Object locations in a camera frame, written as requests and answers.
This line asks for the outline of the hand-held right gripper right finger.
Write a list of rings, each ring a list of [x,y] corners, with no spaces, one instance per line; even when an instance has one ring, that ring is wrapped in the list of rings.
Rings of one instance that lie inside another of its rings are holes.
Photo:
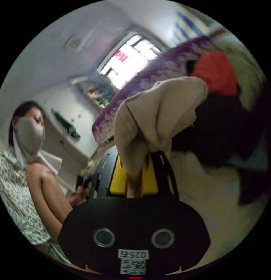
[[[157,180],[151,154],[145,157],[141,179],[141,196],[155,196],[158,194]]]

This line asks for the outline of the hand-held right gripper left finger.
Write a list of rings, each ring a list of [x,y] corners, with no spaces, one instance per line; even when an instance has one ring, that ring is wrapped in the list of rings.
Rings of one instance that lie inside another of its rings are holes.
[[[126,181],[127,173],[122,166],[120,157],[118,156],[110,184],[111,195],[126,195]]]

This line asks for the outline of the person's left hand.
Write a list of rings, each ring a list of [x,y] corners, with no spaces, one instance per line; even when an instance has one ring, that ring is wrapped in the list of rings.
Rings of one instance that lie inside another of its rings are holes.
[[[88,196],[89,196],[89,194],[88,194],[87,190],[85,190],[84,192],[79,192],[79,193],[76,192],[69,197],[69,203],[72,208],[75,208],[78,205],[84,203],[87,200]]]

